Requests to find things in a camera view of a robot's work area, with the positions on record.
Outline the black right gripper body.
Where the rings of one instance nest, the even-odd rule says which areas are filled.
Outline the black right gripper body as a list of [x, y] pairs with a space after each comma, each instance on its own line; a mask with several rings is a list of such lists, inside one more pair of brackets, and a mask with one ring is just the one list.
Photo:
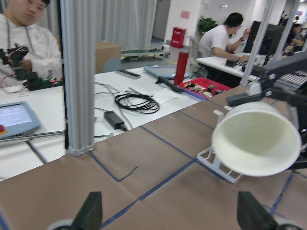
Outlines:
[[260, 92], [251, 96], [252, 101], [267, 97], [286, 102], [299, 132], [307, 133], [306, 51], [262, 67], [257, 85]]

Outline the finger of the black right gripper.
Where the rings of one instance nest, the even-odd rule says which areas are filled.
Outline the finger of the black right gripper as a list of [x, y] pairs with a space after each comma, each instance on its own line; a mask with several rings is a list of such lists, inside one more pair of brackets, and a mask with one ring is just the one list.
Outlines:
[[288, 169], [289, 170], [297, 170], [297, 169], [306, 169], [307, 168], [307, 130], [301, 129], [299, 131], [301, 140], [302, 140], [302, 146], [301, 151], [299, 154], [299, 157], [297, 160], [291, 165]]
[[247, 95], [246, 93], [229, 96], [226, 101], [230, 107], [235, 107], [241, 104], [261, 101], [266, 95], [264, 93]]

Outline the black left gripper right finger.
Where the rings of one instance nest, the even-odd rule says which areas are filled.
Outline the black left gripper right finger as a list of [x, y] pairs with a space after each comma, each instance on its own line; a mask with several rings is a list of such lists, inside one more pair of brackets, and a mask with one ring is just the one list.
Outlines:
[[278, 223], [248, 191], [239, 191], [237, 222], [242, 230], [275, 230]]

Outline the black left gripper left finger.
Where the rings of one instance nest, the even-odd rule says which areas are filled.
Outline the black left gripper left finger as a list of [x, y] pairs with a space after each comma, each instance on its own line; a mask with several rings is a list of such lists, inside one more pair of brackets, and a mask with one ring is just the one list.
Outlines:
[[73, 230], [99, 230], [102, 224], [102, 194], [90, 192], [73, 220]]

